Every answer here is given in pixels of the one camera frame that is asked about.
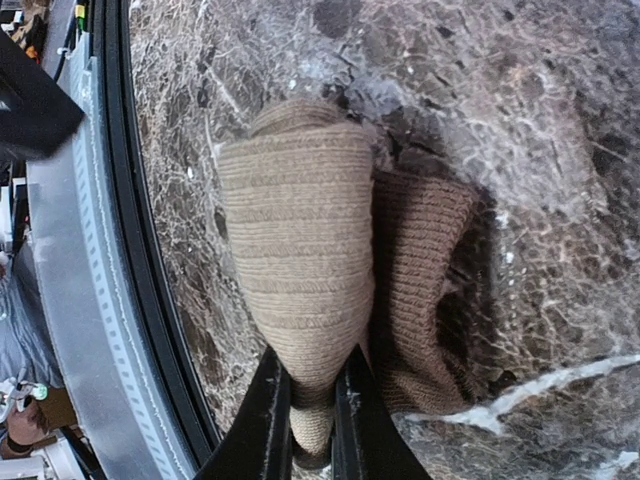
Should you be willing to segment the tan brown sock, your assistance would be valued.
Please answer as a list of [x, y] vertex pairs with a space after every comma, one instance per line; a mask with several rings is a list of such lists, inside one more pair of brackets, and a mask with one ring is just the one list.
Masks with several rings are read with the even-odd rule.
[[476, 397], [438, 316], [477, 204], [439, 176], [378, 170], [368, 132], [334, 105], [264, 108], [217, 163], [239, 283], [292, 380], [296, 463], [328, 461], [334, 385], [361, 347], [392, 412], [449, 415]]

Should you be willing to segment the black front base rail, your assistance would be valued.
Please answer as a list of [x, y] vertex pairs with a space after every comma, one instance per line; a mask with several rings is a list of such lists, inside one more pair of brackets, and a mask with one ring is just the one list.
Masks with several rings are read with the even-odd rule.
[[150, 370], [148, 403], [163, 421], [164, 438], [187, 477], [193, 477], [215, 449], [219, 432], [188, 354], [151, 212], [135, 109], [128, 8], [126, 1], [92, 4], [109, 188], [133, 323], [141, 338], [137, 352]]

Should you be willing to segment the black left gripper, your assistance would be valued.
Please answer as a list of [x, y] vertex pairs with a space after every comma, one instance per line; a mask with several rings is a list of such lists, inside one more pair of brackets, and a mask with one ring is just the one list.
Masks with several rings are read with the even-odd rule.
[[1, 146], [48, 158], [78, 130], [85, 114], [36, 62], [1, 34]]

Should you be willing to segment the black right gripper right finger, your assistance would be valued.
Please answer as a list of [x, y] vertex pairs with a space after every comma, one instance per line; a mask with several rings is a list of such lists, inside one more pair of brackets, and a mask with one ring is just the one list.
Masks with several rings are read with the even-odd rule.
[[334, 479], [430, 478], [396, 429], [359, 346], [345, 362], [335, 388]]

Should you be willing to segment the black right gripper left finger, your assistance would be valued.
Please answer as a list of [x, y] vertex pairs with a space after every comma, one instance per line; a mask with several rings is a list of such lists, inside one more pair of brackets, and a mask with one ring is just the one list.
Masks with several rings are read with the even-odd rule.
[[259, 362], [236, 418], [197, 479], [289, 479], [291, 381], [272, 348]]

